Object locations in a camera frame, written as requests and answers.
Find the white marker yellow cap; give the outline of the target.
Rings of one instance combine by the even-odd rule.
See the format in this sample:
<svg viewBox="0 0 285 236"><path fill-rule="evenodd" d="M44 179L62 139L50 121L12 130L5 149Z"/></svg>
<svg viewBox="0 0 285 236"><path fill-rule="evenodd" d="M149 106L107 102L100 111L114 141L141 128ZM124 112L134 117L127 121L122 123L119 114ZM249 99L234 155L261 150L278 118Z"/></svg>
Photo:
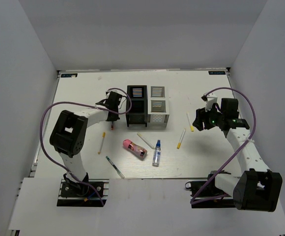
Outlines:
<svg viewBox="0 0 285 236"><path fill-rule="evenodd" d="M98 152L97 152L99 155L100 155L101 152L102 152L102 148L103 148L105 136L106 136L106 132L103 132L103 134L102 134L102 140L101 140L101 143L100 143L100 147L99 147L99 150L98 150Z"/></svg>

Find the green gel pen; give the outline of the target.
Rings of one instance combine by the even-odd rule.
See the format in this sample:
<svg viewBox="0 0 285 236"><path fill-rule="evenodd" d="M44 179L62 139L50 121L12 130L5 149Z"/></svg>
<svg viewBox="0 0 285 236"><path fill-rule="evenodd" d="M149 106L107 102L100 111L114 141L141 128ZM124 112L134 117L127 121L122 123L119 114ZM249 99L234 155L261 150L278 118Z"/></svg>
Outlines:
<svg viewBox="0 0 285 236"><path fill-rule="evenodd" d="M118 167L114 164L114 162L108 157L106 156L107 161L112 165L112 167L115 169L115 171L117 172L117 174L121 177L121 178L125 178L125 176L123 175L123 173L118 169Z"/></svg>

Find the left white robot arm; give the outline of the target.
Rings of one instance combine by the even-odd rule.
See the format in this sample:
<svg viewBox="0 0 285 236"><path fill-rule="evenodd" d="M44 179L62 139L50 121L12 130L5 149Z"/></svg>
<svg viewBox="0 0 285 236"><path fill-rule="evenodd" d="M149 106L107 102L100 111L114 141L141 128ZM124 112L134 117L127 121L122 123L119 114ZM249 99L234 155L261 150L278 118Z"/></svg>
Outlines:
<svg viewBox="0 0 285 236"><path fill-rule="evenodd" d="M84 145L86 130L101 121L114 122L119 120L118 106L122 95L110 91L107 98L97 104L102 109L87 108L79 112L63 110L57 119L50 136L50 144L57 151L67 169L64 179L73 183L72 190L78 196L84 196L89 191L88 174L84 169L81 150Z"/></svg>

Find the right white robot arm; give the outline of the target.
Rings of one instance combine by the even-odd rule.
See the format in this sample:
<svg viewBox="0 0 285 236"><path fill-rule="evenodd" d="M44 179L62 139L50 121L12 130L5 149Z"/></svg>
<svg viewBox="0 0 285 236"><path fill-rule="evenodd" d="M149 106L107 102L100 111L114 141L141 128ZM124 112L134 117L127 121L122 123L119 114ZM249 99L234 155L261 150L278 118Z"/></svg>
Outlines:
<svg viewBox="0 0 285 236"><path fill-rule="evenodd" d="M203 96L206 106L196 110L193 126L199 131L220 128L231 144L235 158L241 169L237 177L224 170L212 171L192 200L192 204L217 202L231 197L238 210L274 212L282 186L282 176L273 172L262 160L252 138L250 127L245 119L239 118L238 100L223 98L221 105L217 97Z"/></svg>

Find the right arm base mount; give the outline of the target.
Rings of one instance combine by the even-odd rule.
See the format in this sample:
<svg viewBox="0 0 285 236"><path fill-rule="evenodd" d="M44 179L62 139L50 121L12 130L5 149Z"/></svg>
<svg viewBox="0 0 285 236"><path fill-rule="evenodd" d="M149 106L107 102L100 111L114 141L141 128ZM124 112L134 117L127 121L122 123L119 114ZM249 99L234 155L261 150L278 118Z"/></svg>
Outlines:
<svg viewBox="0 0 285 236"><path fill-rule="evenodd" d="M197 191L205 184L205 180L188 181L185 183L185 189L190 191L191 198L197 193ZM225 192L216 188L210 183L195 201L202 202L191 205L191 208L235 208L233 199L231 196L223 196L217 198L217 196L224 195Z"/></svg>

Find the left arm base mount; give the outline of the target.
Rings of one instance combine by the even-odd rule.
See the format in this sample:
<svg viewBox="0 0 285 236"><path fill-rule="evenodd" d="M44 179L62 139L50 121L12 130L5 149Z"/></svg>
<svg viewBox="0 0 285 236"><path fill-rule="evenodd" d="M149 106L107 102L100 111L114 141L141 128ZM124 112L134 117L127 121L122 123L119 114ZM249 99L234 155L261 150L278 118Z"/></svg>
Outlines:
<svg viewBox="0 0 285 236"><path fill-rule="evenodd" d="M96 188L105 204L108 198L109 180L90 179L89 183ZM86 186L85 190L80 190L62 179L57 198L57 207L103 207L103 205L92 188Z"/></svg>

